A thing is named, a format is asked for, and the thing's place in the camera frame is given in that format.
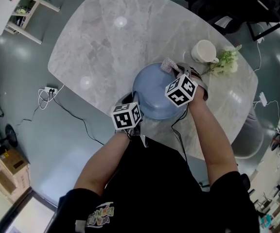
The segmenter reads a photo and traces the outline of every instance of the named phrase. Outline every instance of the blue bowl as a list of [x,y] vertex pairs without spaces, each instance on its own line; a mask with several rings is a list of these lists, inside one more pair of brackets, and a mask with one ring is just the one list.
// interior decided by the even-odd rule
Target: blue bowl
[[175,80],[173,74],[160,69],[161,63],[153,63],[142,69],[136,76],[133,92],[139,95],[140,109],[152,119],[168,119],[184,111],[177,108],[165,97],[165,88]]

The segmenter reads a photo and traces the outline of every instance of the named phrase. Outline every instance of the marble table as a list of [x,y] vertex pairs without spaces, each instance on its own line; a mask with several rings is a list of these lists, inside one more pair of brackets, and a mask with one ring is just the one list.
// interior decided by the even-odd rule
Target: marble table
[[[131,91],[146,65],[169,57],[199,71],[206,67],[191,59],[192,47],[210,40],[218,53],[231,44],[212,26],[170,0],[85,0],[64,27],[48,70],[69,89],[102,112]],[[233,142],[251,108],[258,79],[239,54],[231,77],[206,74],[207,105]],[[144,118],[142,133],[178,151],[181,146],[170,125],[176,120]],[[190,113],[176,124],[187,154],[203,159]]]

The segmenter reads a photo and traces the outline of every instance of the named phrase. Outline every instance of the black t-shirt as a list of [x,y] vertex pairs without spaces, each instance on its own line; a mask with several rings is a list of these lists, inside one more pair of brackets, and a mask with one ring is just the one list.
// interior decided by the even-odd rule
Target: black t-shirt
[[259,222],[241,176],[230,172],[203,192],[182,156],[139,139],[128,146],[102,197],[74,189],[59,201],[49,232],[186,229],[190,232],[259,232]]

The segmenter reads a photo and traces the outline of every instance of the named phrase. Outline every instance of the cup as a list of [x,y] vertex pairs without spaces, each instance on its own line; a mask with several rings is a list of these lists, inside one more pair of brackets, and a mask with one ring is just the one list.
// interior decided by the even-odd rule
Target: cup
[[196,62],[218,63],[217,51],[214,45],[208,40],[200,40],[191,51],[191,56]]

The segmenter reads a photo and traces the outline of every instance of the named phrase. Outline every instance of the gray-green floor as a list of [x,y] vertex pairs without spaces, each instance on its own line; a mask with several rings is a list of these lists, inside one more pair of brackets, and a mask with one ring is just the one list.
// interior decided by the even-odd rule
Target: gray-green floor
[[[37,107],[39,88],[48,85],[61,87],[62,84],[47,70],[48,60],[64,25],[83,1],[52,0],[51,3],[61,6],[59,13],[38,7],[26,30],[42,39],[42,45],[7,32],[0,37],[0,104],[5,112],[0,128],[3,131],[7,123],[15,127],[19,150],[31,163],[32,187],[53,203],[57,203],[58,198],[72,188],[82,167],[100,145],[88,138],[81,121],[71,117],[54,102],[45,110],[37,110],[32,122],[16,125],[23,118],[32,117]],[[186,4],[183,0],[173,1]],[[259,66],[256,42],[252,41],[246,25],[227,38],[234,45],[243,45],[241,53],[253,69]],[[277,100],[280,105],[280,31],[266,36],[260,50],[262,67],[257,72],[257,94],[263,91],[268,101]],[[67,87],[59,93],[57,100],[78,117],[85,118],[89,132],[99,141],[106,142],[114,133],[108,116]],[[275,105],[266,108],[258,105],[257,115],[265,129],[273,129],[277,125]],[[265,137],[262,150],[247,164],[253,166],[258,163],[269,143],[270,135]],[[198,181],[207,178],[204,161],[189,157],[189,165]]]

